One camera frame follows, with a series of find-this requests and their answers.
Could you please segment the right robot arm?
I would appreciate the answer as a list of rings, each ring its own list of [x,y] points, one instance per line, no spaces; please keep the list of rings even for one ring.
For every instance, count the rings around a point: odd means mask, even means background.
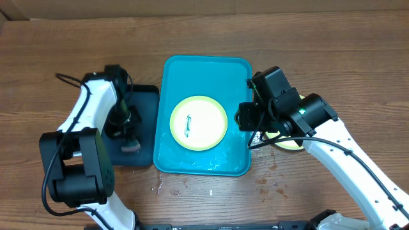
[[[301,98],[278,66],[246,81],[253,101],[240,103],[235,122],[243,132],[276,132],[250,150],[295,141],[317,158],[358,204],[365,220],[326,210],[306,229],[408,229],[408,194],[355,142],[337,112],[317,94]]]

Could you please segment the yellow-green plate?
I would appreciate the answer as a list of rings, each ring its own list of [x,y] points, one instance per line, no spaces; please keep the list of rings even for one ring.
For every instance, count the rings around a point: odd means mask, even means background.
[[[173,109],[169,128],[174,140],[182,147],[205,151],[223,140],[228,117],[218,101],[208,96],[191,96]]]
[[[280,139],[288,138],[288,136],[281,136],[280,132],[266,132],[265,137],[263,138],[264,141],[267,139],[274,139],[275,137],[279,137]],[[276,146],[289,151],[300,151],[303,150],[303,146],[299,146],[295,141],[283,141],[275,143]]]

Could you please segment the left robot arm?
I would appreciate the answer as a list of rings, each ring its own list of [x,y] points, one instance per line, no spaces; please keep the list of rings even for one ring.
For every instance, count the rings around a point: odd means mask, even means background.
[[[124,150],[141,147],[135,133],[141,119],[128,104],[132,79],[120,65],[107,65],[81,80],[62,73],[56,77],[81,93],[65,122],[40,137],[43,207],[56,217],[86,213],[100,229],[142,229],[114,191],[114,170],[102,138],[123,139]]]

